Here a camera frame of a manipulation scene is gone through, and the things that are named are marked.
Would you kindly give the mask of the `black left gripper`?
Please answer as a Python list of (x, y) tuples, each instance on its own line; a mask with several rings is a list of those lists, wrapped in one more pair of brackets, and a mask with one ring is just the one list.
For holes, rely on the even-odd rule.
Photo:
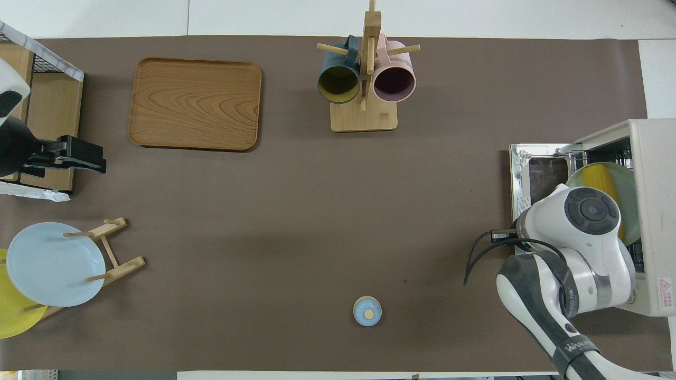
[(37, 139), (21, 120), (10, 116), (1, 129), (1, 175), (44, 177), (47, 170), (80, 169), (106, 173), (103, 147), (70, 135)]

